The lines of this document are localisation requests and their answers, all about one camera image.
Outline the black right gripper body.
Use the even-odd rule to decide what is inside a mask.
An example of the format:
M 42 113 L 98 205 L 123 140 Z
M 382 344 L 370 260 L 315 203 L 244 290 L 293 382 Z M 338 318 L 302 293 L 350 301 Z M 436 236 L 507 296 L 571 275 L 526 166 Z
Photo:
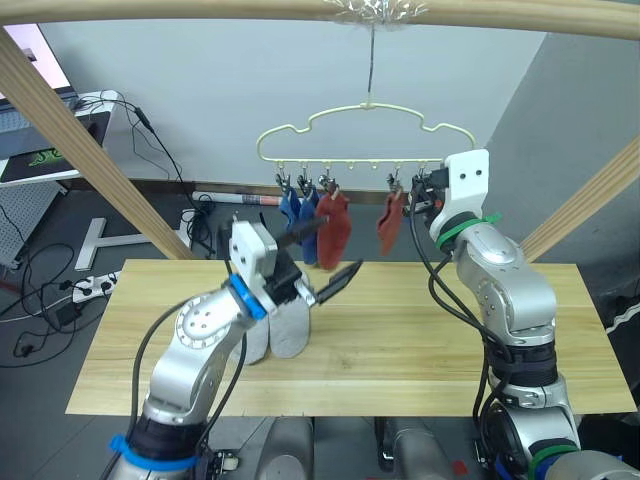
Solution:
M 445 192 L 449 187 L 449 169 L 440 168 L 423 177 L 425 216 L 434 220 L 444 206 Z

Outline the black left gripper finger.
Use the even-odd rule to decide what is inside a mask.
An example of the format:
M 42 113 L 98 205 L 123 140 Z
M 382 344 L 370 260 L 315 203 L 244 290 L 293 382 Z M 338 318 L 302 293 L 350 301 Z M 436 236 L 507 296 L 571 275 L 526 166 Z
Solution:
M 363 260 L 359 259 L 352 262 L 335 273 L 327 285 L 315 293 L 316 303 L 322 305 L 329 299 L 344 290 L 351 280 L 356 276 L 363 264 Z
M 321 227 L 328 223 L 327 216 L 314 217 L 313 219 L 294 225 L 277 238 L 279 248 L 288 248 L 292 244 L 301 243 L 304 239 L 315 234 Z

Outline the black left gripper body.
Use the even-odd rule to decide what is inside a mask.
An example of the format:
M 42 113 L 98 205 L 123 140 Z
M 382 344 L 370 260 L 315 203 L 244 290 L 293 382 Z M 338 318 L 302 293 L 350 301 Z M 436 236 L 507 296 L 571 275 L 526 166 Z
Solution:
M 277 306 L 302 299 L 308 306 L 316 303 L 316 294 L 303 272 L 286 250 L 279 250 L 273 273 L 265 278 L 264 291 Z

